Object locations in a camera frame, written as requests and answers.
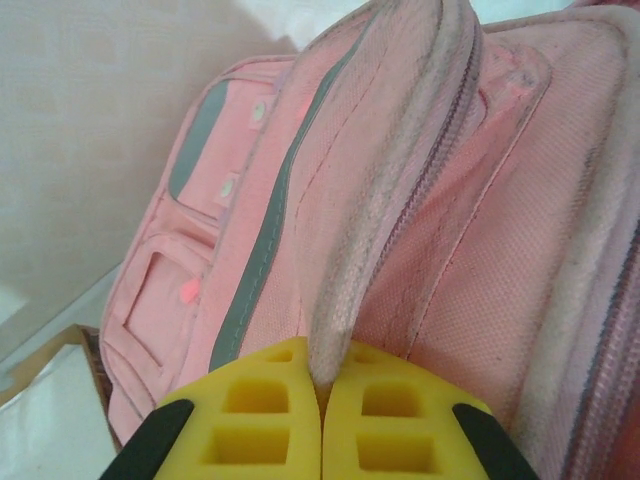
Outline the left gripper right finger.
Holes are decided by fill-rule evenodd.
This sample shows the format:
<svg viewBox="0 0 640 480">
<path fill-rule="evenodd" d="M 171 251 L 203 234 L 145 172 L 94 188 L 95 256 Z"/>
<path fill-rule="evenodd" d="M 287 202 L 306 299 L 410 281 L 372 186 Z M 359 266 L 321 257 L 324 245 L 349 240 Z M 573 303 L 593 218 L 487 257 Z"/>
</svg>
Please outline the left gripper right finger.
<svg viewBox="0 0 640 480">
<path fill-rule="evenodd" d="M 415 364 L 351 345 L 323 423 L 325 479 L 534 479 L 487 405 Z"/>
</svg>

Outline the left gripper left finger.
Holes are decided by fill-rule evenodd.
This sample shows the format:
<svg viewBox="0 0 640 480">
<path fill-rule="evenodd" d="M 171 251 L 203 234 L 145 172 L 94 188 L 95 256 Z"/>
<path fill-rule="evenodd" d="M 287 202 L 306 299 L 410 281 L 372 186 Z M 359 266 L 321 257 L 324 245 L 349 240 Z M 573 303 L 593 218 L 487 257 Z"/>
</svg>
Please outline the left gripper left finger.
<svg viewBox="0 0 640 480">
<path fill-rule="evenodd" d="M 307 340 L 293 337 L 167 395 L 110 479 L 317 479 L 320 415 Z"/>
</svg>

